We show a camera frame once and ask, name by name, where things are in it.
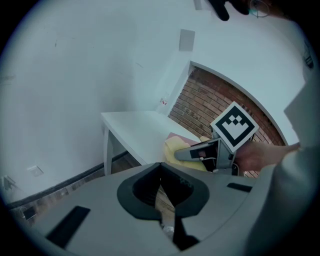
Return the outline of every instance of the brick wall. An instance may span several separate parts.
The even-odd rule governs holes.
[[[194,135],[211,138],[210,123],[233,101],[260,126],[253,137],[254,141],[285,145],[272,122],[251,99],[230,83],[200,68],[196,68],[190,75],[169,117]],[[254,171],[246,175],[258,176]]]

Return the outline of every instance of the wooden floor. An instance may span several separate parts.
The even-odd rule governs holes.
[[[111,165],[111,175],[119,173],[133,167],[140,166],[139,162],[133,158],[132,155],[127,153],[123,157],[114,161]],[[50,208],[59,203],[59,201],[71,193],[74,193],[82,185],[100,177],[105,176],[104,169],[100,169],[73,184],[70,184],[58,191],[55,191],[47,196],[44,196],[35,201],[29,202],[25,205],[19,206],[10,210],[10,212],[21,222],[26,223],[32,226],[37,219],[43,215],[45,212],[50,211]],[[28,220],[24,217],[24,211],[27,209],[33,208],[35,215]],[[162,214],[162,224],[161,227],[163,231],[172,239],[174,233],[174,221],[175,221],[175,208],[168,199],[166,193],[160,187],[155,201],[155,208],[159,210]]]

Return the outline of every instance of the hand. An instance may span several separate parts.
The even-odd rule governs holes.
[[[299,143],[291,146],[276,146],[247,141],[237,150],[234,162],[241,172],[259,172],[265,166],[279,163],[287,153],[298,149],[299,146]]]

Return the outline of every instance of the white table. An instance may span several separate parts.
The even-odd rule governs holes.
[[[190,140],[200,139],[167,116],[156,111],[101,113],[105,124],[103,160],[105,175],[111,174],[113,144],[111,134],[141,164],[162,162],[164,142],[170,133]]]

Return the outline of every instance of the table top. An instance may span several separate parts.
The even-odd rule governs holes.
[[[170,133],[201,142],[169,117],[156,111],[106,112],[101,118],[125,149],[142,165],[162,162]]]

